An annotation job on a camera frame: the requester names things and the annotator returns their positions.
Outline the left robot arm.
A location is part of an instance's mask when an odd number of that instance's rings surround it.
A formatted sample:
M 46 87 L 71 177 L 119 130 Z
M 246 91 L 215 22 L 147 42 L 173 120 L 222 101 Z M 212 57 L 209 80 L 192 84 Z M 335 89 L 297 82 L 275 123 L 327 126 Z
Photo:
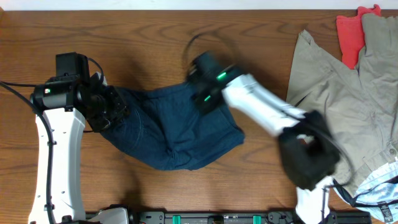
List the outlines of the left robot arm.
M 55 57 L 56 75 L 30 96 L 39 135 L 37 185 L 29 223 L 124 223 L 128 209 L 111 205 L 86 214 L 80 190 L 81 139 L 85 126 L 100 133 L 128 114 L 128 105 L 102 70 L 90 74 L 91 59 L 76 52 Z

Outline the navy blue shorts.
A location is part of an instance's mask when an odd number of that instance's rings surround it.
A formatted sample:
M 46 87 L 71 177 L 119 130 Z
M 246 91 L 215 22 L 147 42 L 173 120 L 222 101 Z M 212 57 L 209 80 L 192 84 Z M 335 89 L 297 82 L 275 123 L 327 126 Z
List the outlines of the navy blue shorts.
M 226 105 L 201 114 L 186 83 L 152 91 L 119 90 L 130 114 L 101 132 L 123 153 L 157 170 L 197 170 L 244 142 Z

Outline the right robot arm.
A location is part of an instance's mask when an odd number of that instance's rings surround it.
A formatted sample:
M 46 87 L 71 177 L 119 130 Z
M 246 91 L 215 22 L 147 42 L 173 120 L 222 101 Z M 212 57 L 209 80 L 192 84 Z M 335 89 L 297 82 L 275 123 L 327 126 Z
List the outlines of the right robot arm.
M 250 73 L 236 65 L 223 66 L 209 52 L 189 63 L 187 81 L 195 87 L 193 100 L 202 113 L 225 103 L 276 138 L 283 170 L 297 187 L 298 218 L 303 223 L 326 223 L 331 176 L 341 149 L 320 112 L 290 105 Z

